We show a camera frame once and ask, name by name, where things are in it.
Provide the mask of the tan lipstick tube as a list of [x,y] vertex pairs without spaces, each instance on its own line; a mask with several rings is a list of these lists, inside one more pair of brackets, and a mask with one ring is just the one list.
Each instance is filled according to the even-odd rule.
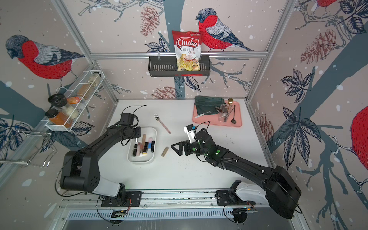
[[146,143],[146,134],[143,134],[141,143],[142,143],[142,145],[145,145],[145,143]]

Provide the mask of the white rectangular storage box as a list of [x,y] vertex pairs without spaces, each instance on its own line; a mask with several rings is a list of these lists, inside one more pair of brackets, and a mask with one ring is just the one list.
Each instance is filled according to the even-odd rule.
[[[146,134],[146,142],[149,142],[149,138],[152,137],[152,141],[155,141],[155,145],[156,145],[157,130],[155,128],[153,128],[153,127],[142,127],[141,131],[142,131],[142,135],[139,138],[140,143],[142,142],[143,134]],[[129,149],[128,149],[128,153],[127,153],[127,160],[130,163],[133,163],[133,164],[148,164],[148,163],[151,163],[154,159],[155,147],[156,146],[154,147],[154,152],[150,152],[150,149],[148,149],[146,155],[143,155],[143,156],[136,155],[136,157],[133,157],[132,153],[133,153],[133,148],[134,148],[135,144],[136,144],[135,139],[133,139],[133,141],[129,145]]]

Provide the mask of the black round lipstick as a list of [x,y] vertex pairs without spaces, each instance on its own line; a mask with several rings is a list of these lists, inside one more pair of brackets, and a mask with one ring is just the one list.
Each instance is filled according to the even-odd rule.
[[138,144],[135,144],[135,145],[134,145],[134,148],[133,148],[133,153],[132,153],[132,156],[133,156],[133,157],[136,157],[136,155],[137,155],[137,150],[138,150]]

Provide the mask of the small black lipstick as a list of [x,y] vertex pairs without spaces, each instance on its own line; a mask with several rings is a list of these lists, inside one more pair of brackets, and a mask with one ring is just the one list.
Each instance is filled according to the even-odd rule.
[[154,152],[154,147],[155,147],[155,141],[152,141],[150,152]]

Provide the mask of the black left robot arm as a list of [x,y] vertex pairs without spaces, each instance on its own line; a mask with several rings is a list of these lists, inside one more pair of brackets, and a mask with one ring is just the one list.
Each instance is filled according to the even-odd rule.
[[108,197],[119,197],[124,190],[118,182],[101,176],[99,160],[119,142],[141,137],[141,127],[111,125],[106,132],[89,146],[69,151],[61,169],[60,187]]

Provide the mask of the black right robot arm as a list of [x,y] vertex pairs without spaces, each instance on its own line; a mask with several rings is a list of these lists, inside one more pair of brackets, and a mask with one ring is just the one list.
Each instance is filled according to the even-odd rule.
[[202,129],[194,140],[181,141],[171,145],[179,156],[203,155],[207,163],[223,170],[232,171],[249,179],[266,192],[265,198],[271,209],[286,219],[292,219],[301,190],[283,167],[275,168],[255,164],[217,145],[212,136]]

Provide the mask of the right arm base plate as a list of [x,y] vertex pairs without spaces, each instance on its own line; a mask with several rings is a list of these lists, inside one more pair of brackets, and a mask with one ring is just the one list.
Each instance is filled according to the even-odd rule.
[[218,206],[251,206],[256,205],[255,201],[243,201],[238,198],[234,193],[230,193],[228,190],[217,190],[215,192],[215,198]]

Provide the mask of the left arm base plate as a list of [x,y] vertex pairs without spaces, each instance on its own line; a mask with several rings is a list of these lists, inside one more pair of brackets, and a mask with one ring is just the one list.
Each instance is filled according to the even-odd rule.
[[116,197],[104,196],[102,198],[101,207],[103,208],[118,208],[118,207],[139,207],[141,202],[142,192],[141,191],[133,191],[127,192],[125,191],[122,195],[118,195]]

